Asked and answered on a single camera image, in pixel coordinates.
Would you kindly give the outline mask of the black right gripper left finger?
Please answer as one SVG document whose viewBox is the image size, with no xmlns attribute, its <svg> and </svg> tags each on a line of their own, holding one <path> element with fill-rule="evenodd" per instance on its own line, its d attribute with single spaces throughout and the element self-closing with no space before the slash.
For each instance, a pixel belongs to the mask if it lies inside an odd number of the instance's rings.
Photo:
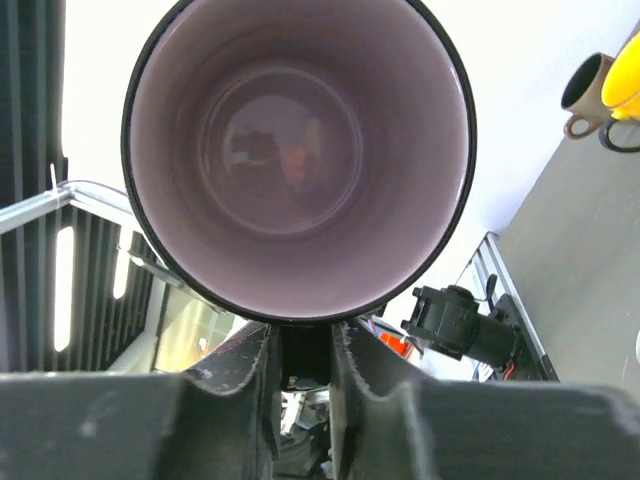
<svg viewBox="0 0 640 480">
<path fill-rule="evenodd" d="M 181 373 L 1 378 L 5 479 L 269 479 L 280 331 L 249 323 Z"/>
</svg>

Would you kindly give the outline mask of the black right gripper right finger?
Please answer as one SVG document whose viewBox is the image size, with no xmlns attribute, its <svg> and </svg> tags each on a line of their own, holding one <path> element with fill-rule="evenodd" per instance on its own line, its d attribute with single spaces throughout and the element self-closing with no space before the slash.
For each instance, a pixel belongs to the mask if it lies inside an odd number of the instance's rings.
<svg viewBox="0 0 640 480">
<path fill-rule="evenodd" d="M 635 479 L 639 408 L 622 391 L 429 377 L 357 323 L 332 329 L 339 479 Z"/>
</svg>

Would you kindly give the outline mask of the lilac purple mug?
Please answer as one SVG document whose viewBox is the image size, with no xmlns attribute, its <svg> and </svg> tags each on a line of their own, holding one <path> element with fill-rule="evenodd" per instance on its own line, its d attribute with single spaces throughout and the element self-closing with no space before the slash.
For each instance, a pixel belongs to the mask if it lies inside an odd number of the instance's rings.
<svg viewBox="0 0 640 480">
<path fill-rule="evenodd" d="M 430 268 L 477 143 L 465 66 L 420 1 L 179 1 L 132 70 L 120 151 L 142 233 L 188 287 L 302 326 Z"/>
</svg>

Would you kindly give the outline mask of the dark brown red mug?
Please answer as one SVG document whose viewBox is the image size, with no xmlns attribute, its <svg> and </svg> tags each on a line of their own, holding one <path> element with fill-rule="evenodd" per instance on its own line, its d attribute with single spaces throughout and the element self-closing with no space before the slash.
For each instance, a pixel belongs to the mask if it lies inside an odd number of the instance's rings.
<svg viewBox="0 0 640 480">
<path fill-rule="evenodd" d="M 582 139 L 611 118 L 601 100 L 601 91 L 613 63 L 613 57 L 595 53 L 571 76 L 561 97 L 561 108 L 571 113 L 563 129 L 566 138 Z"/>
</svg>

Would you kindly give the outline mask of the yellow mug black handle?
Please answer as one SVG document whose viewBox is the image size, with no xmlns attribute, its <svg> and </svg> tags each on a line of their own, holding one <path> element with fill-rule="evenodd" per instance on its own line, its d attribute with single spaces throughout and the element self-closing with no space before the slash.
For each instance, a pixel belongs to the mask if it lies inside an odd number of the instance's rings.
<svg viewBox="0 0 640 480">
<path fill-rule="evenodd" d="M 600 143 L 617 153 L 638 153 L 638 146 L 618 146 L 610 131 L 616 123 L 639 121 L 639 33 L 635 33 L 615 58 L 604 80 L 601 101 L 610 118 L 599 128 Z"/>
</svg>

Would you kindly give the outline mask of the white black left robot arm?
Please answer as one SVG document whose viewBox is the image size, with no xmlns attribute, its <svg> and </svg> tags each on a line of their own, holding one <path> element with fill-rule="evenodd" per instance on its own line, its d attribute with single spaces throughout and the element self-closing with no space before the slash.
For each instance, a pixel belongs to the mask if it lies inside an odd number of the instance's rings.
<svg viewBox="0 0 640 480">
<path fill-rule="evenodd" d="M 466 356 L 494 369 L 516 363 L 522 351 L 519 330 L 479 312 L 468 290 L 451 285 L 413 291 L 416 303 L 401 328 L 426 347 L 455 360 Z"/>
</svg>

